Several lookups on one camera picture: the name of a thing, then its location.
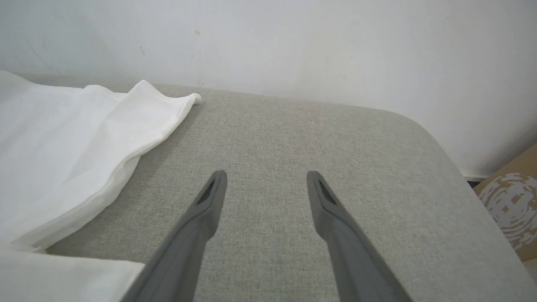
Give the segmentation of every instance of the white cloth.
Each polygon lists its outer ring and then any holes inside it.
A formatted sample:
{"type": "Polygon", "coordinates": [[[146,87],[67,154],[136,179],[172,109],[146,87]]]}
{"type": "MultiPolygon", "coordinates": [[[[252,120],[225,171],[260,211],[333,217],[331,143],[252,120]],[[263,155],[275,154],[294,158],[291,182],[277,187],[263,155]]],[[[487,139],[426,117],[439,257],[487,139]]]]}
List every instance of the white cloth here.
{"type": "Polygon", "coordinates": [[[116,302],[143,264],[0,250],[2,301],[116,302]]]}
{"type": "Polygon", "coordinates": [[[45,249],[80,229],[200,98],[169,98],[146,81],[119,94],[0,71],[0,247],[45,249]]]}

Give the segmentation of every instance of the white baseboard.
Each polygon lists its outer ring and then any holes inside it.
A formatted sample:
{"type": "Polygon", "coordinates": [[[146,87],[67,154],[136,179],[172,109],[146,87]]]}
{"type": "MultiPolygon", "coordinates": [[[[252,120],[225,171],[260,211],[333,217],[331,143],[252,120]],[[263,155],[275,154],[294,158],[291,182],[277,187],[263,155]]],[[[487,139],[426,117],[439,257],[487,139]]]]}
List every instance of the white baseboard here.
{"type": "Polygon", "coordinates": [[[463,173],[462,174],[467,182],[482,182],[483,180],[489,178],[489,175],[480,175],[472,173],[463,173]]]}

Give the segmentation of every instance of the white wall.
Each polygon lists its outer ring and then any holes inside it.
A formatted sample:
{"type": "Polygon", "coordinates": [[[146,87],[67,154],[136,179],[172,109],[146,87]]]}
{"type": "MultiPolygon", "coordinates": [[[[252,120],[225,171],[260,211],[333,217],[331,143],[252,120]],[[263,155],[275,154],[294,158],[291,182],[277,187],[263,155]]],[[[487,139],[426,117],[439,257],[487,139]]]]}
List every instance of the white wall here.
{"type": "Polygon", "coordinates": [[[474,174],[537,140],[535,0],[4,2],[0,69],[386,109],[474,174]]]}

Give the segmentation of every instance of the gray mattress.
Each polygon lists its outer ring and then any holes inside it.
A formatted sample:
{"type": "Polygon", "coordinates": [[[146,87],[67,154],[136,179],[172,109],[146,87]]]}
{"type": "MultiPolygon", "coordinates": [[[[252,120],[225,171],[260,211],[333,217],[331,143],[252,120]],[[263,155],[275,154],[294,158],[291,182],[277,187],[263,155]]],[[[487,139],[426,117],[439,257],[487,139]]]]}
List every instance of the gray mattress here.
{"type": "MultiPolygon", "coordinates": [[[[72,77],[31,81],[127,92],[72,77]]],[[[228,173],[196,301],[337,301],[306,172],[320,171],[414,301],[536,301],[495,222],[427,131],[387,111],[156,85],[202,95],[142,156],[118,199],[51,254],[145,262],[207,178],[228,173]]]]}

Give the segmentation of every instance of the cardboard box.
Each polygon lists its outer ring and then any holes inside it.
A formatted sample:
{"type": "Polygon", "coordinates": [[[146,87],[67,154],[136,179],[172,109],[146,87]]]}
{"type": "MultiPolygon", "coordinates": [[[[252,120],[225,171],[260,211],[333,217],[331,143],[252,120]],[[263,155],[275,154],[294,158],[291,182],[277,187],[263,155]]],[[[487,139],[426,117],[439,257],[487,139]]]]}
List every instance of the cardboard box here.
{"type": "Polygon", "coordinates": [[[520,259],[537,257],[537,144],[474,191],[520,259]]]}

